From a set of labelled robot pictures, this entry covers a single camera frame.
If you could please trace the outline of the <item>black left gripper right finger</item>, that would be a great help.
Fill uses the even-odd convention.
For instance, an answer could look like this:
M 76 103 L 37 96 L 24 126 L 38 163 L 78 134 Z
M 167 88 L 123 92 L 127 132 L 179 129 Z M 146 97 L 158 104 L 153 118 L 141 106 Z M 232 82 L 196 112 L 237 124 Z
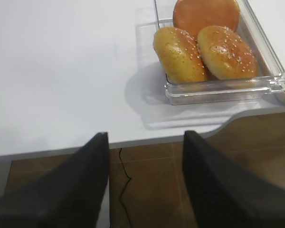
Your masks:
M 285 228 L 285 190 L 253 175 L 195 131 L 183 138 L 183 176 L 200 228 Z

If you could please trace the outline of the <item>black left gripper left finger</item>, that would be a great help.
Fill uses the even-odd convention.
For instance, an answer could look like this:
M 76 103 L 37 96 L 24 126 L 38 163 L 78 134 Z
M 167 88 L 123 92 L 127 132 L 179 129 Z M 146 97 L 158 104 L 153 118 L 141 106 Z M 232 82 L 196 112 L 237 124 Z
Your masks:
M 95 228 L 108 177 L 108 134 L 97 133 L 51 172 L 0 197 L 0 228 Z

